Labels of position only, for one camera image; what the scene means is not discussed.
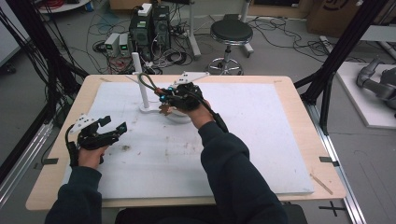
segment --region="person's right arm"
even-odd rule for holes
[[[188,115],[202,137],[201,163],[224,223],[288,223],[279,199],[250,162],[248,147],[224,133],[203,106]]]

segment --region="gray floor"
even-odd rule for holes
[[[120,26],[114,27],[114,32],[122,31],[129,25],[128,13],[110,11],[105,5],[92,13],[84,10],[73,10],[56,15],[60,30],[75,59],[90,74],[106,72],[97,70],[86,53],[88,51],[100,64],[106,67],[105,58],[92,51],[95,41],[103,40],[104,35],[88,35],[89,27],[91,33],[97,34],[100,29],[97,23],[109,22]],[[196,34],[208,34],[211,21],[209,17],[196,20],[196,26],[204,24],[203,28]],[[306,45],[307,41],[318,41],[317,35],[308,34],[305,30],[304,21],[287,21],[287,30],[293,31],[301,36],[300,45]],[[291,47],[293,38],[285,35],[281,30],[265,31],[266,38],[273,44]],[[164,74],[181,74],[183,71],[203,71],[205,66],[213,59],[220,57],[225,50],[224,46],[215,42],[207,35],[197,36],[198,45],[202,57],[188,66],[172,66],[164,68]],[[245,68],[246,75],[255,76],[288,76],[297,81],[316,72],[322,62],[307,57],[292,48],[279,48],[272,46],[264,36],[255,31],[251,46],[255,52],[246,57],[241,49],[233,49],[233,58],[239,61]],[[320,61],[326,56],[315,56],[309,49],[299,49],[308,53]],[[351,57],[371,61],[375,55],[389,64],[395,63],[375,43],[360,42],[351,52]],[[0,162],[15,147],[23,133],[44,105],[44,85],[33,72],[27,58],[17,54],[12,60],[17,67],[17,73],[13,75],[2,74],[0,76],[0,139],[2,150],[0,150]],[[367,223],[395,223],[396,222],[396,180],[391,174],[396,170],[396,131],[366,128],[347,97],[347,94],[337,78],[334,79],[332,89],[331,109],[329,114],[329,132],[340,162],[343,165],[346,176],[357,197],[358,203]],[[34,166],[39,162],[44,150],[56,137],[57,129],[52,132],[48,143],[43,146],[41,152],[35,158],[31,168],[25,174],[19,185],[7,203],[0,210],[0,223],[42,223],[46,212],[27,211],[24,204],[39,175],[39,170]],[[333,212],[329,209],[319,209],[320,206],[330,207],[329,201],[316,202],[293,202],[303,207],[308,223],[350,223],[347,213],[342,210]],[[342,201],[332,201],[335,207],[344,207]],[[117,214],[116,209],[104,209],[104,223],[113,223]]]

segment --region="white platform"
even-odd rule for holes
[[[169,83],[156,85],[166,88]],[[200,88],[230,132],[247,144],[251,161],[275,193],[314,191],[272,84],[206,83]],[[151,101],[158,101],[158,96],[149,93]],[[101,85],[90,110],[94,118],[111,116],[112,122],[101,132],[114,130],[124,121],[128,126],[99,167],[103,198],[212,195],[200,162],[201,137],[192,123],[177,124],[162,114],[143,114],[138,108],[141,102],[137,84],[108,82]]]
[[[372,91],[356,85],[358,73],[366,65],[367,63],[343,63],[337,76],[367,127],[396,129],[396,110],[387,107]],[[380,64],[375,69],[372,80],[379,82],[382,72],[393,67],[395,65]]]

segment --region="stool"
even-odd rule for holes
[[[213,60],[206,68],[212,75],[244,75],[239,62],[230,59],[231,46],[243,46],[250,42],[253,30],[240,20],[215,21],[210,27],[213,39],[227,45],[224,58]]]

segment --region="dark sleeve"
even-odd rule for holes
[[[97,191],[102,175],[89,167],[73,167],[69,182],[59,189],[58,200],[45,223],[101,223],[102,194]]]
[[[215,122],[198,133],[204,145],[201,163],[224,223],[288,223],[279,199],[250,162],[248,147]]]

